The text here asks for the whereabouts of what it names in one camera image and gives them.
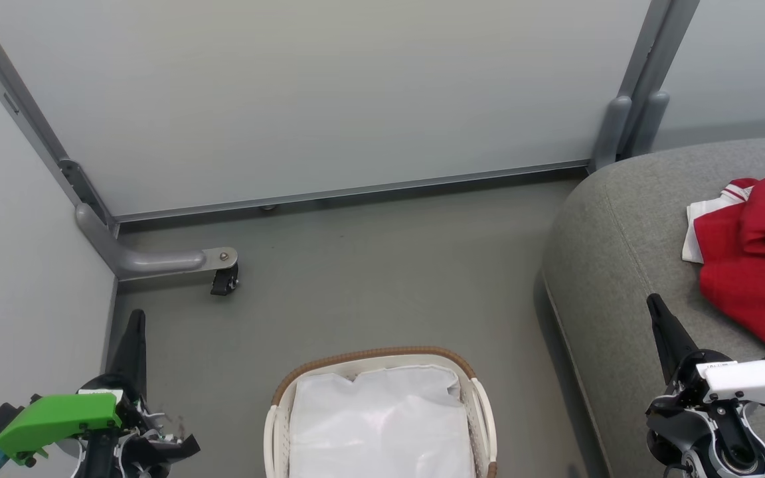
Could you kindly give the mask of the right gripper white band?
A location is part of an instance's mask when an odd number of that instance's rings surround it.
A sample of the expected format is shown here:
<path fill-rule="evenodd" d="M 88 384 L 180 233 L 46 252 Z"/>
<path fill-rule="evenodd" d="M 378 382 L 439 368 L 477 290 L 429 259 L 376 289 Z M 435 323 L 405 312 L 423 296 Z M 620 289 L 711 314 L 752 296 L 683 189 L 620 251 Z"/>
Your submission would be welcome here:
<path fill-rule="evenodd" d="M 656 460 L 765 460 L 749 417 L 765 406 L 765 359 L 714 361 L 658 293 L 646 299 L 665 392 L 647 408 Z"/>

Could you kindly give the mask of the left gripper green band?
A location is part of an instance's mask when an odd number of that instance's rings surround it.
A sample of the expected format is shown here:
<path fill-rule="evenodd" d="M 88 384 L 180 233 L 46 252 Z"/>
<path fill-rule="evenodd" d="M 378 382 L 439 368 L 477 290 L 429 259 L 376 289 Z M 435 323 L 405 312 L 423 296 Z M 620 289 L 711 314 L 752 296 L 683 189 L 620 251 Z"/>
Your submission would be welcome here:
<path fill-rule="evenodd" d="M 140 400 L 145 399 L 147 388 L 146 354 L 146 315 L 142 309 L 134 309 L 106 367 L 110 384 L 122 390 L 79 390 L 41 396 L 19 408 L 6 405 L 0 451 L 18 465 L 27 466 L 35 455 L 45 454 L 46 447 L 65 439 L 87 443 L 104 435 L 116 441 L 155 429 Z M 147 442 L 147 465 L 172 465 L 201 451 L 194 436 L 153 436 Z"/>

